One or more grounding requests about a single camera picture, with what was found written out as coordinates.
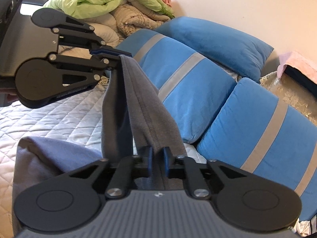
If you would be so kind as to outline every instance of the white quilted mattress cover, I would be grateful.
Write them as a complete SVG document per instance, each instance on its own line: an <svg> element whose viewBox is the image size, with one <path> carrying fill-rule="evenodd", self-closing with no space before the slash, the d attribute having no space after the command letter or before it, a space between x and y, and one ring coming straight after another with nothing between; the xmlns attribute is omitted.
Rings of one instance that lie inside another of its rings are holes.
<svg viewBox="0 0 317 238"><path fill-rule="evenodd" d="M101 108L106 87L66 98L39 109L20 102L0 109L0 238L11 238L12 181L18 141L25 136L65 140L101 150ZM188 155L204 162L196 149L185 145Z"/></svg>

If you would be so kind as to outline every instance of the striped blue cushion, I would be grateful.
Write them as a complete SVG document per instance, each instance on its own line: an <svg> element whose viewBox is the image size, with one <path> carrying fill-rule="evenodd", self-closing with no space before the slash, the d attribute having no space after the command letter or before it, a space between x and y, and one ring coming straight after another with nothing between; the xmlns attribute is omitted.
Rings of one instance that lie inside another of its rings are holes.
<svg viewBox="0 0 317 238"><path fill-rule="evenodd" d="M145 55L140 55L139 50L156 38L159 41ZM186 143L201 137L236 85L233 78L209 59L151 30L137 31L117 48L131 52L138 60L159 89L159 97Z"/></svg>
<svg viewBox="0 0 317 238"><path fill-rule="evenodd" d="M300 221L310 220L317 212L317 128L286 104L284 115L270 121L281 108L277 104L283 105L283 101L243 78L197 150L207 159L216 158L295 190L303 204ZM277 135L273 135L272 142L266 139L261 145L268 146L263 157L254 158L261 150L257 144L274 132Z"/></svg>

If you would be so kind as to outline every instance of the pile of blankets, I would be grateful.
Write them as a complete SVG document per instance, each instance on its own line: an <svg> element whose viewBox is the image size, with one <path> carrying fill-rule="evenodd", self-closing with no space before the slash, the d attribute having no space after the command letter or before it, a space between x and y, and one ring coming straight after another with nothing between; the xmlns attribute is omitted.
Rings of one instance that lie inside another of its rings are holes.
<svg viewBox="0 0 317 238"><path fill-rule="evenodd" d="M154 30L174 18L171 0L49 0L44 7L64 13L91 24L107 26L107 35L115 47L141 28Z"/></svg>

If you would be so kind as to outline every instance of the gray ribbed panel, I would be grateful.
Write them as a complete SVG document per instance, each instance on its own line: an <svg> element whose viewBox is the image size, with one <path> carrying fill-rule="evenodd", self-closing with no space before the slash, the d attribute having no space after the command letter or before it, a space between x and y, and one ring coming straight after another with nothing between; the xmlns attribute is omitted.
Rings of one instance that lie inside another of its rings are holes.
<svg viewBox="0 0 317 238"><path fill-rule="evenodd" d="M296 238L291 231L253 234L230 226L206 201L192 199L184 191L132 191L108 202L88 225L67 234L35 234L23 231L17 238Z"/></svg>

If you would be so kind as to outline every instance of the beige stripe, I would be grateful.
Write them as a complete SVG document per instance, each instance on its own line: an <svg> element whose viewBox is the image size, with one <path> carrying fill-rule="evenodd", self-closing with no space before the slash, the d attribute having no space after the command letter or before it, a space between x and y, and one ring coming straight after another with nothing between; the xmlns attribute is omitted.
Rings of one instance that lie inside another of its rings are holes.
<svg viewBox="0 0 317 238"><path fill-rule="evenodd" d="M255 146L247 160L241 166L242 170L253 173L254 170L257 168L257 166L271 147L278 132L280 131L280 128L287 113L287 108L288 104L279 99L272 118L270 119L270 122L264 130L260 140L258 141L257 145Z"/></svg>
<svg viewBox="0 0 317 238"><path fill-rule="evenodd" d="M205 59L200 53L192 54L164 83L158 92L159 99L163 102L181 80L202 60Z"/></svg>
<svg viewBox="0 0 317 238"><path fill-rule="evenodd" d="M156 34L155 36L151 37L136 53L136 55L133 57L137 62L139 62L144 55L147 54L147 52L162 38L165 36L162 34Z"/></svg>
<svg viewBox="0 0 317 238"><path fill-rule="evenodd" d="M312 155L312 158L310 159L310 162L307 166L307 169L303 175L303 178L299 182L298 186L295 189L295 192L298 196L301 196L306 189L307 185L309 184L310 180L313 177L313 174L315 173L317 167L317 144L315 145L315 149Z"/></svg>

